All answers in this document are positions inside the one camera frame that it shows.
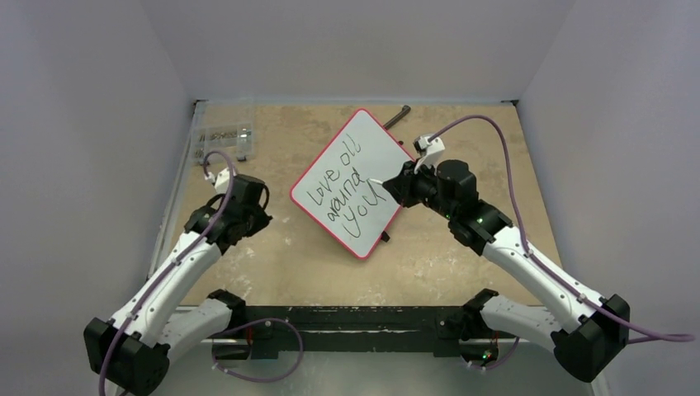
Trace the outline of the red framed whiteboard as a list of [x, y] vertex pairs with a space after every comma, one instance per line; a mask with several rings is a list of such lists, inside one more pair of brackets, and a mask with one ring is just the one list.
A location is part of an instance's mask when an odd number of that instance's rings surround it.
[[365, 259], [400, 211], [374, 180], [412, 156], [369, 111], [358, 109], [290, 190], [290, 199], [349, 252]]

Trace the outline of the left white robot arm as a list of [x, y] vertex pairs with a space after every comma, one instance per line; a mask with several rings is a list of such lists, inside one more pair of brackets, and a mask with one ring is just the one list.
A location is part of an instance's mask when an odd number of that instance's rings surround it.
[[83, 331], [98, 392], [150, 395], [169, 366], [188, 349], [221, 332], [237, 337], [246, 326], [245, 303], [217, 290], [194, 311], [172, 316], [201, 275], [242, 238], [266, 228], [271, 216], [260, 199], [266, 184], [248, 175], [221, 173], [216, 196], [195, 210], [175, 248], [154, 276], [107, 321], [93, 318]]

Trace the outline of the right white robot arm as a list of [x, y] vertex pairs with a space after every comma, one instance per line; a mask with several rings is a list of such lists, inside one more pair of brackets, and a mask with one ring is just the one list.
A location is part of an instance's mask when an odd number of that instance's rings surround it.
[[620, 323], [631, 317], [628, 302], [619, 295], [605, 297], [540, 258], [523, 231], [479, 197], [467, 163], [447, 160], [427, 167], [408, 161], [381, 186], [404, 208], [421, 204], [441, 215], [455, 240], [504, 269], [543, 305], [535, 309], [484, 291], [463, 314], [469, 333], [482, 336], [493, 329], [525, 338], [585, 383], [628, 345], [629, 330]]

